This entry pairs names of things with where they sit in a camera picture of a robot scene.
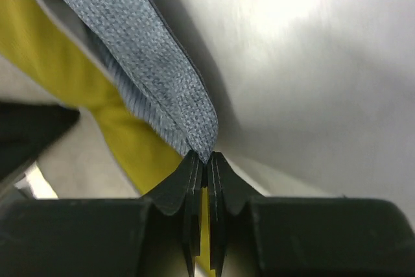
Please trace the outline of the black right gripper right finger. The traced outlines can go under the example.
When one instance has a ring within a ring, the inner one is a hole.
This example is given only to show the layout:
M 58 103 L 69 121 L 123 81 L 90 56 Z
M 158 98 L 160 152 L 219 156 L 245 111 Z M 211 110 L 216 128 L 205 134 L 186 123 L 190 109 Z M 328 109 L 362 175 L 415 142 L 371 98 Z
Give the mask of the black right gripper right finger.
M 414 230 L 389 201 L 266 197 L 219 152 L 206 176 L 217 276 L 414 275 Z

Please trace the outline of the grey-blue pillowcase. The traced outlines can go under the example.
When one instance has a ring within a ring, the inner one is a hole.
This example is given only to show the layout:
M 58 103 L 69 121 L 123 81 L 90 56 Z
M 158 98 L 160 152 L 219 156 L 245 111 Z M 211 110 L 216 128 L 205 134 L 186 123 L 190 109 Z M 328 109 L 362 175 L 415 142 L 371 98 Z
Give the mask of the grey-blue pillowcase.
M 208 161 L 218 119 L 204 82 L 152 0 L 63 0 L 131 112 L 175 151 Z

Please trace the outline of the cream yellow-edged pillow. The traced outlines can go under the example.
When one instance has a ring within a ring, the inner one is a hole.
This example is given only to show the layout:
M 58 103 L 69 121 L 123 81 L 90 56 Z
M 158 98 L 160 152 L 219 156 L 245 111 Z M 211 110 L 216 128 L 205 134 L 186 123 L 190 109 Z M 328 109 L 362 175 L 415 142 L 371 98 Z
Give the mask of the cream yellow-edged pillow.
M 85 24 L 63 0 L 1 0 L 1 59 L 16 66 L 51 99 L 48 104 L 1 102 L 1 174 L 30 163 L 81 117 L 90 117 L 93 132 L 103 137 L 106 153 L 126 176 L 110 177 L 102 155 L 96 191 L 72 195 L 66 182 L 59 199 L 139 198 L 195 151 L 179 154 L 131 112 L 87 35 Z M 204 170 L 206 162 L 200 161 Z M 200 253 L 195 267 L 204 269 L 209 265 L 207 205 L 201 188 Z

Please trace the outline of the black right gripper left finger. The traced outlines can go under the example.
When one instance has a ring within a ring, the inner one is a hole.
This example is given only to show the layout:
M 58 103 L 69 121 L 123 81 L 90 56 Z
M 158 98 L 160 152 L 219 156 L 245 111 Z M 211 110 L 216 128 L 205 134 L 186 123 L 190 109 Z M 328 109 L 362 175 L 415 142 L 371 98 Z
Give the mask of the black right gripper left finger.
M 1 209 L 2 276 L 193 276 L 203 165 L 188 152 L 135 199 L 19 200 Z

